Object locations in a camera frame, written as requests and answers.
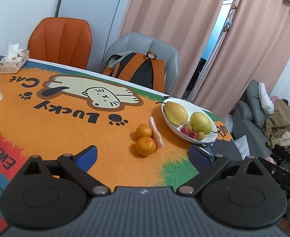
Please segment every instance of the yellow pear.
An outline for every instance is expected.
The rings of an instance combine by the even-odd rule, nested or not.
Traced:
[[[203,132],[209,134],[212,130],[212,125],[207,115],[201,112],[194,112],[190,117],[190,125],[196,133]]]
[[[186,109],[182,105],[172,101],[166,102],[163,106],[163,111],[166,118],[176,126],[183,125],[189,118]]]

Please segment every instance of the white plate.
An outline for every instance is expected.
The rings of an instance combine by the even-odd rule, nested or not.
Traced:
[[[189,115],[188,121],[190,120],[190,117],[194,112],[201,112],[201,113],[205,114],[211,122],[212,131],[217,132],[217,128],[216,128],[214,121],[203,110],[201,110],[200,108],[198,108],[194,104],[192,104],[188,101],[176,99],[176,98],[169,98],[169,99],[164,100],[163,102],[166,103],[167,101],[172,101],[172,102],[175,102],[175,103],[182,105],[188,112],[188,115]],[[170,129],[180,138],[182,138],[188,142],[192,142],[192,143],[210,143],[210,142],[214,142],[216,140],[217,133],[213,133],[213,132],[207,134],[202,141],[199,141],[197,139],[192,139],[192,138],[184,135],[183,133],[180,132],[180,129],[182,126],[176,126],[176,125],[170,123],[170,121],[166,118],[164,111],[163,111],[163,106],[164,106],[164,104],[162,103],[161,104],[161,111],[163,113],[163,118],[165,119],[165,121],[166,121],[167,125],[170,127]]]

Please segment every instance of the curtain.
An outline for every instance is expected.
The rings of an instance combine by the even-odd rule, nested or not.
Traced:
[[[221,32],[220,36],[218,37],[216,44],[214,45],[213,50],[211,51],[211,54],[210,54],[209,58],[207,59],[207,62],[205,63],[203,70],[201,71],[201,74],[199,75],[194,87],[192,88],[192,91],[189,94],[189,97],[188,97],[189,100],[194,100],[197,92],[201,88],[201,86],[202,86],[202,84],[203,84],[203,82],[204,82],[216,56],[217,56],[217,53],[220,50],[220,47],[223,43],[223,40],[225,39],[225,36],[228,33],[230,26],[232,25],[232,20],[233,20],[235,13],[236,13],[236,9],[238,7],[239,1],[240,0],[233,0],[230,13],[228,14],[228,17],[227,17],[227,20],[223,26],[222,32]]]
[[[240,0],[194,103],[223,117],[251,79],[265,83],[270,93],[289,57],[289,0]]]
[[[182,97],[207,45],[223,0],[132,0],[121,36],[138,32],[179,52],[179,77],[171,95]]]

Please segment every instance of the orange backpack strap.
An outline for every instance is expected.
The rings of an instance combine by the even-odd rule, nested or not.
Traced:
[[[107,75],[107,76],[112,76],[113,70],[114,69],[111,68],[111,67],[105,67],[104,70],[103,70],[103,72],[102,72],[102,74],[103,75]]]
[[[125,65],[124,69],[117,77],[118,79],[129,82],[136,70],[146,61],[148,57],[141,53],[136,53],[133,58]]]
[[[163,92],[165,90],[164,84],[165,84],[165,78],[164,78],[164,74],[165,74],[165,67],[164,67],[164,61],[163,60],[159,60],[157,59],[157,54],[149,51],[146,56],[148,56],[149,54],[153,55],[154,58],[151,58],[151,62],[152,62],[152,72],[153,72],[153,84],[152,84],[152,88],[155,91],[158,92]]]
[[[119,70],[119,66],[120,66],[120,63],[117,62],[117,63],[115,64],[115,67],[114,67],[113,73],[112,73],[112,75],[111,75],[112,77],[115,77],[115,76],[116,76],[117,71]]]

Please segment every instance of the tangerine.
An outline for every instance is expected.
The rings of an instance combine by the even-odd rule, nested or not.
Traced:
[[[140,139],[142,137],[151,137],[152,136],[152,129],[149,126],[140,125],[136,129],[135,133],[136,133],[137,139]]]
[[[142,137],[139,140],[137,140],[135,144],[135,148],[139,154],[143,156],[148,156],[155,152],[156,143],[150,137]]]

